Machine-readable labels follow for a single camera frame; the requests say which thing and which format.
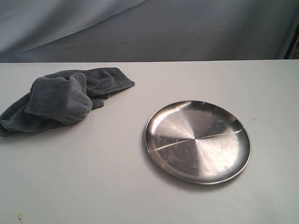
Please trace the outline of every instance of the metal plate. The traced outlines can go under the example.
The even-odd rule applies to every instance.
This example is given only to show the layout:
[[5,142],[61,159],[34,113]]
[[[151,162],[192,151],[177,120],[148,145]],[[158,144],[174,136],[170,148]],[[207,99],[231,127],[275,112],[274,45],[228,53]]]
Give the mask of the metal plate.
[[157,111],[146,125],[145,144],[166,172],[200,184],[232,179],[246,167],[251,154],[240,121],[202,101],[180,101]]

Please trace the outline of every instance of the plate rim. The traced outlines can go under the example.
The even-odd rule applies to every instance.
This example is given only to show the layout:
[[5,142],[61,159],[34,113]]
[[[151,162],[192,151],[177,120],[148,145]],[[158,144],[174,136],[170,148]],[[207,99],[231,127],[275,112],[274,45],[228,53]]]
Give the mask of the plate rim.
[[216,106],[216,107],[219,107],[221,109],[223,109],[224,111],[228,112],[229,114],[232,114],[231,112],[227,111],[226,109],[218,106],[218,105],[215,105],[215,104],[212,104],[212,103],[209,103],[209,102],[206,102],[206,101],[201,101],[201,100],[179,100],[179,101],[176,101],[176,102],[172,102],[172,103],[169,103],[163,107],[161,107],[160,109],[158,109],[156,112],[154,112],[154,114],[150,117],[150,119],[148,120],[148,122],[146,123],[146,126],[145,126],[145,129],[144,129],[144,135],[143,135],[143,139],[144,139],[144,143],[145,143],[145,146],[146,146],[146,149],[148,151],[148,154],[149,154],[149,157],[157,164],[158,167],[160,167],[163,171],[165,171],[166,173],[170,174],[171,176],[174,176],[180,180],[183,180],[183,181],[187,181],[187,182],[190,182],[190,183],[195,183],[195,184],[199,184],[199,185],[213,185],[213,184],[218,184],[218,183],[222,183],[222,182],[227,182],[235,177],[237,177],[248,165],[249,161],[250,161],[250,158],[251,158],[251,153],[252,153],[252,146],[251,146],[251,139],[250,139],[250,136],[249,136],[249,133],[248,131],[246,130],[245,126],[243,125],[243,123],[234,115],[232,114],[236,120],[241,124],[241,126],[243,127],[247,137],[248,137],[248,141],[249,141],[249,155],[248,155],[248,158],[246,160],[246,163],[244,164],[244,166],[237,172],[235,173],[234,175],[226,178],[226,179],[223,179],[221,181],[215,181],[215,182],[195,182],[195,181],[191,181],[191,180],[187,180],[187,179],[184,179],[182,177],[179,177],[175,174],[172,174],[171,172],[169,172],[167,169],[165,169],[161,163],[159,163],[155,157],[153,156],[153,154],[150,152],[149,150],[149,147],[148,147],[148,144],[147,144],[147,141],[146,141],[146,131],[148,129],[148,126],[149,126],[149,123],[150,121],[152,120],[152,118],[159,112],[161,111],[162,109],[164,109],[165,107],[167,106],[170,106],[172,104],[177,104],[177,103],[182,103],[182,102],[201,102],[201,103],[206,103],[206,104],[210,104],[210,105],[213,105],[213,106]]

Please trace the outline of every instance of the towel fold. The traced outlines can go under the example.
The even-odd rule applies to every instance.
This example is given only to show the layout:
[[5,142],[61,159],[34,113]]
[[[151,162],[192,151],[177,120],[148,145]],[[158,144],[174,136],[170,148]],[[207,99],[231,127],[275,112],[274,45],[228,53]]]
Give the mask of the towel fold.
[[67,70],[38,78],[30,93],[0,116],[0,135],[74,124],[104,106],[110,93],[134,86],[118,68]]

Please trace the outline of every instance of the microfiber towel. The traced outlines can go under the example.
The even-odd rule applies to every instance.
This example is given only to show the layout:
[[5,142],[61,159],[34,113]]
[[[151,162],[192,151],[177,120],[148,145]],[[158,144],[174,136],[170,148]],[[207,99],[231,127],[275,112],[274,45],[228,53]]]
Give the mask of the microfiber towel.
[[0,135],[39,132],[74,124],[104,106],[110,93],[134,86],[118,68],[67,70],[35,80],[30,93],[0,116]]

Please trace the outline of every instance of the table surface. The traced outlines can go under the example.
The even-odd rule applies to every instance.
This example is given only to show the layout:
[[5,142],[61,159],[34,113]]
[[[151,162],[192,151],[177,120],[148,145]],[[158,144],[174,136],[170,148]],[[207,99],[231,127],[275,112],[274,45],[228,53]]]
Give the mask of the table surface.
[[[0,223],[298,223],[299,60],[0,64],[0,112],[37,77],[114,66],[136,86],[81,122],[0,137]],[[219,105],[244,124],[252,156],[240,176],[201,186],[151,162],[148,119],[185,99]]]

